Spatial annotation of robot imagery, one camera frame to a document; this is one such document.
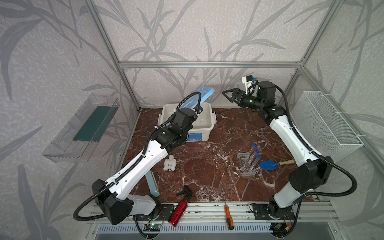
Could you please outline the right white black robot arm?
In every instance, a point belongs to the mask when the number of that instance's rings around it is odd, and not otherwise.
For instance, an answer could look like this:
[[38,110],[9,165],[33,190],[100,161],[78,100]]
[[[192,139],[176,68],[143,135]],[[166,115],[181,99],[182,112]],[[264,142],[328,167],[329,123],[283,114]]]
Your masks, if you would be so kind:
[[[251,88],[257,89],[256,95],[249,95],[239,88],[225,90],[222,94],[223,96],[231,94],[227,99],[241,108],[257,110],[260,118],[278,134],[287,146],[297,165],[297,168],[289,174],[288,183],[270,198],[267,208],[269,216],[272,219],[280,219],[291,210],[293,205],[299,204],[304,198],[312,195],[344,197],[352,194],[358,187],[356,178],[347,170],[336,165],[331,157],[322,156],[309,144],[292,122],[288,101],[285,101],[284,107],[275,103],[276,91],[279,91],[286,99],[285,92],[268,81],[252,84]],[[316,188],[327,182],[332,169],[346,175],[352,182],[351,187],[341,193],[317,192]]]

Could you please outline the white plastic storage bin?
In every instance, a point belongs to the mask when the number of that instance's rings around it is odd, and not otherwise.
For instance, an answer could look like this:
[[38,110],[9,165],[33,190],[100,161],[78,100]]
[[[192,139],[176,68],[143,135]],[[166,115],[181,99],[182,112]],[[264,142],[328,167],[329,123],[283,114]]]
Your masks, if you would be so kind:
[[[163,106],[162,113],[159,114],[158,125],[165,122],[175,111],[178,104],[166,104]],[[193,122],[193,128],[189,130],[188,142],[204,142],[209,139],[210,133],[217,122],[216,113],[213,112],[210,103],[202,103],[203,111]]]

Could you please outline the blue plastic bin lid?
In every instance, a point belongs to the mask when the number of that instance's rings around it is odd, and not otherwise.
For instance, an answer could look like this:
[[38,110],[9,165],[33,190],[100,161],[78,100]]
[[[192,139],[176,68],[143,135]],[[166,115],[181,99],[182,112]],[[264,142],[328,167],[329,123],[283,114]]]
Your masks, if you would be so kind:
[[202,104],[206,101],[213,93],[215,92],[214,88],[211,87],[201,87],[195,92],[191,93],[186,97],[185,101],[182,101],[182,104],[179,106],[180,109],[196,109],[198,104]]

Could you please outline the blue capped test tube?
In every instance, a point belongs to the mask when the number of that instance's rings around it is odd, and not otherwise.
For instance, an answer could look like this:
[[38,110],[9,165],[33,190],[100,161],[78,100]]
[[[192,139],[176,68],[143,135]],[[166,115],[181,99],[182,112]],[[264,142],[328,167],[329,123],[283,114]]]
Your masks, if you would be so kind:
[[256,143],[253,143],[250,151],[248,152],[247,154],[247,159],[251,159],[252,158],[252,155],[255,153],[255,150],[256,150],[256,147],[257,147],[257,144]]
[[254,161],[253,161],[253,163],[252,163],[252,165],[251,165],[251,170],[253,170],[255,167],[256,167],[256,165],[257,165],[257,163],[258,163],[258,161],[261,159],[261,156],[260,155],[257,155],[256,157],[255,157],[255,159],[254,159]]
[[255,149],[255,150],[253,151],[253,153],[250,155],[250,157],[249,157],[249,161],[248,161],[249,164],[251,164],[251,163],[254,161],[254,159],[255,159],[256,156],[257,156],[258,151],[259,151],[258,149]]

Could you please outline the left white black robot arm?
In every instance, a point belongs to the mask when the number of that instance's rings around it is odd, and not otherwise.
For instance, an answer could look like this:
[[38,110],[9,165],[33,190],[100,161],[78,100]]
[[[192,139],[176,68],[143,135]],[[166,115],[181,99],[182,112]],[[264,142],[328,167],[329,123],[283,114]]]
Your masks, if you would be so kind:
[[[131,191],[139,180],[160,160],[175,148],[184,145],[189,130],[198,118],[195,109],[176,110],[171,117],[148,136],[143,150],[123,169],[107,180],[97,180],[92,185],[93,195],[81,203],[74,211],[76,221],[90,221],[107,218],[117,225],[132,215],[149,215],[160,205],[154,197],[134,196]],[[102,210],[101,215],[82,217],[80,211],[92,201]]]

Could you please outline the clear test tube rack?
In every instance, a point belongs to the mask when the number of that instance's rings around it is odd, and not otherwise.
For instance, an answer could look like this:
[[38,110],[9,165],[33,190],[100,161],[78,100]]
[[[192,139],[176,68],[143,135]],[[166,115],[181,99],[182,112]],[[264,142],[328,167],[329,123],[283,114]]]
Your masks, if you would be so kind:
[[247,154],[248,153],[237,154],[238,172],[243,177],[254,176],[256,174],[256,169],[257,169],[257,166],[256,166],[253,170],[251,170],[252,163],[251,164],[248,163],[249,160],[247,159]]

